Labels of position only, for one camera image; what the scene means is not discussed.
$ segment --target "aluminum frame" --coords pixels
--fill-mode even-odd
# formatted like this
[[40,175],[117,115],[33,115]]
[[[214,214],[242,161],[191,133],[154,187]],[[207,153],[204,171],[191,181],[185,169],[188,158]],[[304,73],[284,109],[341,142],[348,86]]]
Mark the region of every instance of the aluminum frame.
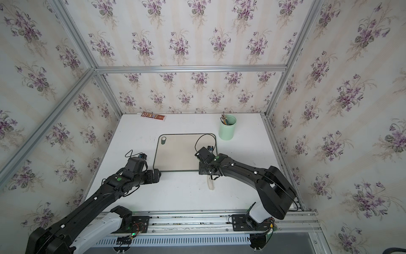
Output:
[[269,102],[268,107],[265,111],[267,116],[271,115],[272,111],[275,109],[277,100],[279,99],[279,96],[283,90],[282,88],[286,80],[288,79],[290,72],[293,69],[293,65],[299,57],[300,52],[302,51],[303,44],[305,43],[307,36],[309,35],[311,27],[313,26],[313,23],[316,20],[323,3],[324,0],[314,0],[309,9],[309,12],[307,13],[306,19],[299,32],[298,39],[295,42],[295,45],[292,48],[292,53],[287,60],[287,69],[282,74],[282,78],[280,79],[279,83],[276,85],[274,96],[271,97],[271,101]]
[[286,65],[184,65],[184,66],[100,66],[99,74],[161,72],[284,72]]
[[85,71],[82,77],[76,82],[68,94],[59,102],[39,127],[32,133],[28,140],[7,162],[5,167],[0,171],[0,189],[2,189],[10,178],[20,168],[23,161],[33,152],[40,140],[44,138],[46,133],[55,123],[55,121],[65,112],[65,110],[75,100],[80,91],[89,83],[95,74],[94,68],[89,68]]

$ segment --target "floral wallpaper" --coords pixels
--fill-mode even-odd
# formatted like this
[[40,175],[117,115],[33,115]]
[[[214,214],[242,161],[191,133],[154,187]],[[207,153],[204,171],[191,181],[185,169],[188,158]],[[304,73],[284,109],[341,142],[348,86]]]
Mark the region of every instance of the floral wallpaper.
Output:
[[405,9],[326,0],[271,114],[333,253],[406,248]]
[[[284,64],[311,4],[311,0],[65,2],[100,66]],[[338,3],[326,19],[339,13]]]
[[[5,134],[14,132],[17,139],[9,113],[1,114]],[[89,82],[0,191],[0,223],[9,229],[0,233],[0,250],[24,252],[26,245],[16,239],[25,243],[37,227],[46,228],[79,206],[117,123],[97,85]]]
[[0,0],[0,168],[85,67],[47,1]]
[[264,112],[280,72],[107,74],[124,113]]

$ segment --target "green pencil holder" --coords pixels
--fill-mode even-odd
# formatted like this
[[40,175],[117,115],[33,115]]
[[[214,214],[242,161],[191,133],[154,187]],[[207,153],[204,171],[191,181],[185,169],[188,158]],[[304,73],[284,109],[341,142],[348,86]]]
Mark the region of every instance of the green pencil holder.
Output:
[[235,116],[226,114],[226,117],[229,125],[225,125],[220,120],[220,130],[218,131],[218,136],[222,140],[230,140],[233,138],[235,125],[237,124],[237,119]]

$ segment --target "table surface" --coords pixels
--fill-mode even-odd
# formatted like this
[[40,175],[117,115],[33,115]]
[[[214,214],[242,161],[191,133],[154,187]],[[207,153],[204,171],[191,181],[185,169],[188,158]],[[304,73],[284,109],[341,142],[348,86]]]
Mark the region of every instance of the table surface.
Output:
[[[218,152],[241,163],[268,168],[278,163],[259,113],[235,114],[234,137],[224,141],[218,137],[220,114],[169,114],[164,122],[123,115],[87,198],[100,187],[103,178],[124,167],[124,155],[133,149],[143,152],[150,167],[153,165],[157,141],[162,134],[214,133]],[[117,205],[132,211],[192,211],[248,209],[260,201],[257,191],[236,179],[219,177],[210,190],[207,176],[198,172],[162,172],[159,183],[141,185],[132,195],[120,198],[104,211]]]

